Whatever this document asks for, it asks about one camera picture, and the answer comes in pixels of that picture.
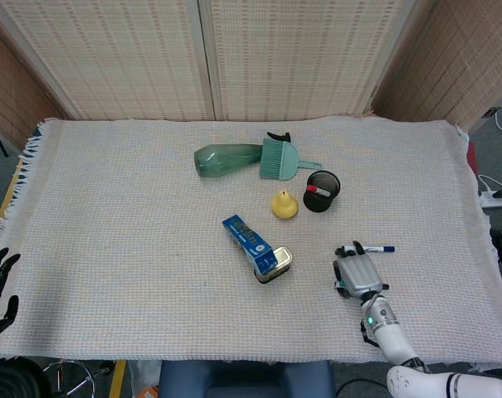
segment blue box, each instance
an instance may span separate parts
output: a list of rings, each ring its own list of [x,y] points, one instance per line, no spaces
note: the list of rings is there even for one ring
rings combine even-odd
[[[266,274],[276,267],[278,262],[276,261],[273,248],[261,239],[261,236],[249,228],[238,215],[224,220],[223,226],[225,226],[232,238],[245,251],[247,258],[257,273]]]

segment black cup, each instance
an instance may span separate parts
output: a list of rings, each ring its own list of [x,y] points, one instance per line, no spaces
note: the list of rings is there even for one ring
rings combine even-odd
[[[339,194],[341,190],[341,182],[332,172],[327,172],[326,170],[319,170],[318,172],[312,173],[308,177],[307,185],[313,185],[317,188],[324,189],[330,192],[329,197],[320,195],[316,192],[310,192],[306,189],[304,193],[304,204],[305,206],[315,213],[320,213],[329,209],[332,204],[332,200]]]

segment wicker screen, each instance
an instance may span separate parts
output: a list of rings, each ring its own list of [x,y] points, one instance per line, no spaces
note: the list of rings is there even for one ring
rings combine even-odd
[[[373,102],[395,120],[468,129],[502,96],[502,0],[438,0]]]
[[[61,112],[0,38],[0,134],[22,148],[49,117]]]
[[[406,2],[211,0],[211,15],[202,18],[212,19],[219,78],[212,91],[221,91],[223,118],[363,112],[368,82],[381,72],[378,57]]]
[[[213,118],[186,0],[0,3],[81,118]]]

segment yellow pear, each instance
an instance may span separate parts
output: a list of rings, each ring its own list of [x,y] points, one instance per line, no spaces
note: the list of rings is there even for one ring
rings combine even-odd
[[[291,218],[299,210],[299,203],[285,189],[273,196],[270,201],[270,209],[275,213],[275,216],[287,220]]]

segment red pen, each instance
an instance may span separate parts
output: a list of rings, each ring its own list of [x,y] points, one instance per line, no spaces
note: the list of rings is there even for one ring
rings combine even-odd
[[[323,188],[316,187],[315,185],[308,185],[306,189],[310,192],[313,193],[318,193],[319,195],[322,195],[323,197],[330,197],[330,192],[325,191]]]

